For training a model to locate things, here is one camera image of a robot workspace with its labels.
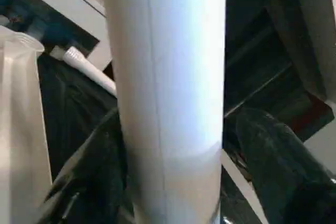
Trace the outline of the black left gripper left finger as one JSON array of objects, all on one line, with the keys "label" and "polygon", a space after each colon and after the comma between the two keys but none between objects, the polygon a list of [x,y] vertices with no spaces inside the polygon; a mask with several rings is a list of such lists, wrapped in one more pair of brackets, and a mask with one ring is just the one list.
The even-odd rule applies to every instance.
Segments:
[{"label": "black left gripper left finger", "polygon": [[117,223],[127,171],[119,112],[111,110],[53,182],[45,223]]}]

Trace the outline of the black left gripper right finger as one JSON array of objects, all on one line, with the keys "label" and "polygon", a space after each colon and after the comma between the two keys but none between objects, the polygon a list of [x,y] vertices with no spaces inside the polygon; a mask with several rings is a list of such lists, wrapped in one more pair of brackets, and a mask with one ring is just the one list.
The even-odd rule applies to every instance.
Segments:
[{"label": "black left gripper right finger", "polygon": [[236,133],[269,223],[335,223],[335,177],[290,127],[245,108],[236,116]]}]

